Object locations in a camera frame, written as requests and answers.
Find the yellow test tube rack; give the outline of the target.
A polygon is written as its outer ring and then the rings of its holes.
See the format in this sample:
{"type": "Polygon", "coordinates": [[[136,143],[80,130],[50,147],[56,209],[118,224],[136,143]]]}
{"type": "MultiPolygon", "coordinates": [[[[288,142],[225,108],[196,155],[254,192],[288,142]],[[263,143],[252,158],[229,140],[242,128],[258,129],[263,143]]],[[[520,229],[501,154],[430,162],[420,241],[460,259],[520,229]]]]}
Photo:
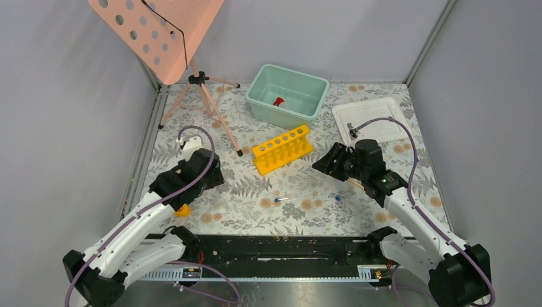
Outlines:
{"type": "Polygon", "coordinates": [[[261,176],[311,153],[310,128],[303,124],[252,148],[253,163],[261,176]]]}

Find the white wash bottle red cap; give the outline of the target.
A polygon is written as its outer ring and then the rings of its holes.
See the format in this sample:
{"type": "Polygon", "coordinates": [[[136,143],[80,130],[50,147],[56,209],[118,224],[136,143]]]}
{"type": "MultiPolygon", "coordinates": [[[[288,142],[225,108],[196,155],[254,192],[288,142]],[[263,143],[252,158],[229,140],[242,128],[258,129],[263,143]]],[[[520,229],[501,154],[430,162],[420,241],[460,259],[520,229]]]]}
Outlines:
{"type": "Polygon", "coordinates": [[[282,109],[289,109],[292,106],[292,103],[289,100],[284,100],[282,97],[277,97],[272,105],[282,109]]]}

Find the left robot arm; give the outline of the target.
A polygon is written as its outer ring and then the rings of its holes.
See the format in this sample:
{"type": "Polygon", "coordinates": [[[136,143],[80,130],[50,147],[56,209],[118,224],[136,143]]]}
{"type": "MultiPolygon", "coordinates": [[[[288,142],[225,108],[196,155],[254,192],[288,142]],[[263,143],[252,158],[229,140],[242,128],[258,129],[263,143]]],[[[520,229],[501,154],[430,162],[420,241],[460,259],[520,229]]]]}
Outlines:
{"type": "Polygon", "coordinates": [[[200,148],[189,160],[159,174],[149,191],[107,235],[83,252],[62,259],[70,281],[65,306],[112,306],[139,278],[166,263],[196,259],[199,238],[176,226],[159,241],[137,250],[154,227],[187,209],[206,190],[224,183],[220,157],[200,148]]]}

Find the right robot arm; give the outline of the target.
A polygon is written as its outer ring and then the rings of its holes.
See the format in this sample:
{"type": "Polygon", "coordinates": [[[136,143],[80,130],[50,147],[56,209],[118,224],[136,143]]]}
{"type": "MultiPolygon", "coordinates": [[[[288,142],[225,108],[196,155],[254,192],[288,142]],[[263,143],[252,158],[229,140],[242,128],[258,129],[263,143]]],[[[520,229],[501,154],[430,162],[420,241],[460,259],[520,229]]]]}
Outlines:
{"type": "Polygon", "coordinates": [[[480,244],[471,246],[446,230],[424,207],[416,205],[407,182],[388,169],[374,139],[354,147],[334,143],[313,168],[340,180],[356,179],[365,193],[408,229],[418,245],[391,228],[373,232],[366,247],[377,264],[392,260],[427,283],[439,306],[468,306],[492,293],[490,258],[480,244]]]}

